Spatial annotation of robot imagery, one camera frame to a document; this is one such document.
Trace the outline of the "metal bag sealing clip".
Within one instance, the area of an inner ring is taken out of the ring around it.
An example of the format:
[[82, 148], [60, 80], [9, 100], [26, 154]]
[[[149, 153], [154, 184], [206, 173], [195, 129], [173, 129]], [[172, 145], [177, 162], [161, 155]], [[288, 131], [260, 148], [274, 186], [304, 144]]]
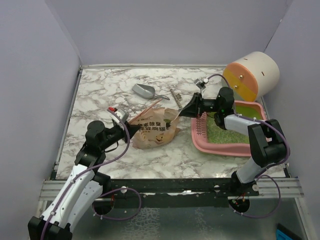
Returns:
[[183, 106], [181, 104], [181, 99], [182, 99], [181, 95], [179, 93], [175, 93], [172, 88], [170, 88], [169, 91], [170, 91], [178, 109], [181, 110], [183, 108]]

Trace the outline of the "cat litter bag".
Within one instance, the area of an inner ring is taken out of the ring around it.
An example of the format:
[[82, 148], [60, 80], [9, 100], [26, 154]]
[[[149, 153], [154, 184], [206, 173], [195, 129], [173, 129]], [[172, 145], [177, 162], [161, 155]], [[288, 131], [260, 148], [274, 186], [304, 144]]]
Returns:
[[129, 121], [140, 129], [132, 138], [136, 149], [151, 149], [170, 143], [179, 133], [179, 111], [172, 108], [156, 107], [161, 100], [154, 101]]

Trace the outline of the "grey metal litter scoop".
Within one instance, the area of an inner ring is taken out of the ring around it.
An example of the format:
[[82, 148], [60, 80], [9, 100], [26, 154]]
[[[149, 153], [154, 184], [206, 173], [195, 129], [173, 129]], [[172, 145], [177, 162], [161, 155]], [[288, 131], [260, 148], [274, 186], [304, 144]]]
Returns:
[[170, 98], [165, 95], [156, 94], [155, 88], [149, 85], [136, 83], [131, 90], [144, 99], [170, 100]]

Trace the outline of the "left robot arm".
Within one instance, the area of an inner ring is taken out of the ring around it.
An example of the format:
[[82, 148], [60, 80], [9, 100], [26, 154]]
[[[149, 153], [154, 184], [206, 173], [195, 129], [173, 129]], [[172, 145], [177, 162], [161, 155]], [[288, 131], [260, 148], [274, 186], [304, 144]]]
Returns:
[[139, 125], [114, 122], [112, 128], [95, 120], [89, 123], [85, 142], [76, 156], [67, 181], [40, 217], [28, 222], [31, 240], [70, 240], [79, 220], [98, 197], [106, 197], [111, 190], [111, 178], [98, 169], [111, 145], [130, 139], [140, 129]]

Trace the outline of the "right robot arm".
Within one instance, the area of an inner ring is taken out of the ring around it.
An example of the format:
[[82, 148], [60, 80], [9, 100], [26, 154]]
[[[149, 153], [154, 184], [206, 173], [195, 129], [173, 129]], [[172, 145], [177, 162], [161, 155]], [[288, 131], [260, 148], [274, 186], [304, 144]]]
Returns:
[[275, 119], [259, 120], [235, 112], [234, 93], [222, 87], [215, 99], [205, 99], [202, 94], [193, 94], [179, 116], [200, 118], [204, 113], [213, 113], [215, 124], [249, 138], [250, 159], [231, 175], [229, 190], [236, 196], [242, 195], [269, 168], [284, 163], [290, 155], [289, 144], [279, 122]]

